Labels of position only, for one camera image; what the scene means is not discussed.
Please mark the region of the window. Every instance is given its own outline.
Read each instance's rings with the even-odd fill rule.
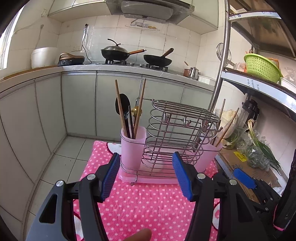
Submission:
[[[0,69],[6,69],[7,68],[7,60],[8,60],[8,52],[10,47],[11,38],[14,34],[15,26],[17,24],[17,21],[20,17],[20,14],[22,12],[24,7],[21,8],[20,11],[15,15],[15,17],[11,20],[3,34],[0,38]]]

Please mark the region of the dish rack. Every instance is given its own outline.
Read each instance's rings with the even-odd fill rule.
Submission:
[[[135,182],[176,184],[172,166],[176,151],[186,163],[203,172],[221,150],[221,146],[210,144],[219,132],[219,117],[199,107],[151,101],[149,125],[139,127],[137,139],[129,139],[121,132],[120,179],[132,185]]]

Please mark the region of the pink towel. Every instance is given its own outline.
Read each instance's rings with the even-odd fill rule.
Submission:
[[[113,152],[120,153],[120,148],[120,144],[95,141],[81,179],[108,163]],[[216,172],[212,162],[205,174],[212,177]],[[149,228],[152,230],[152,241],[181,241],[186,237],[194,202],[190,203],[183,197],[177,184],[136,183],[131,186],[116,178],[110,197],[103,204],[98,203],[98,207],[109,240],[122,241],[143,228]],[[77,240],[83,241],[78,200],[74,201],[74,212]],[[219,209],[215,208],[215,226],[218,218]],[[216,239],[217,230],[212,226],[210,241]]]

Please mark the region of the stove burner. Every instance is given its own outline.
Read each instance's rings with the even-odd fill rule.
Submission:
[[[118,64],[118,65],[126,65],[126,61],[118,61],[118,60],[108,60],[106,59],[105,64]]]
[[[153,66],[153,65],[150,65],[150,64],[146,64],[146,68],[155,69],[155,70],[161,70],[161,71],[164,71],[164,72],[167,72],[168,71],[168,67]]]

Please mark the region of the black cable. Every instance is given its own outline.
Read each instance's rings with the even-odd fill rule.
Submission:
[[[90,63],[89,64],[91,64],[92,63],[92,61],[89,59],[89,57],[87,56],[87,52],[86,52],[86,49],[85,49],[85,47],[83,46],[83,42],[84,42],[84,40],[85,40],[85,37],[86,37],[86,29],[87,29],[87,23],[85,24],[85,34],[84,34],[84,38],[83,38],[83,40],[82,40],[82,47],[83,47],[83,49],[84,49],[84,51],[85,51],[85,54],[86,54],[86,57],[87,57],[87,59],[90,61]]]

